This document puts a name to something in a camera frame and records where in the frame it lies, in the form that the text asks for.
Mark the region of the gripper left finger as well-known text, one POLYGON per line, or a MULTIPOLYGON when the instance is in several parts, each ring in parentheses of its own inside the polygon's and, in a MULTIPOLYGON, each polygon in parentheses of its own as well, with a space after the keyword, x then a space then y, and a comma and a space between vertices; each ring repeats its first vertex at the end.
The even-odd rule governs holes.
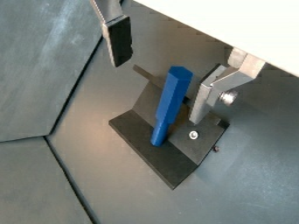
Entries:
POLYGON ((120 67, 133 54, 129 16, 123 13, 119 0, 89 2, 100 20, 112 66, 120 67))

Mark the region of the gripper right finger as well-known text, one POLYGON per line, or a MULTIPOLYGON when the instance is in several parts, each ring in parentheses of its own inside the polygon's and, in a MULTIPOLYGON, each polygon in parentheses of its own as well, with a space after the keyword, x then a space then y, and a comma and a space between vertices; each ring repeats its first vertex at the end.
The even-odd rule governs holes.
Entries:
POLYGON ((193 99, 189 121, 197 124, 213 108, 216 101, 229 105, 237 94, 232 88, 251 82, 264 66, 265 62, 233 48, 228 56, 228 67, 216 66, 212 72, 203 78, 199 91, 193 99))

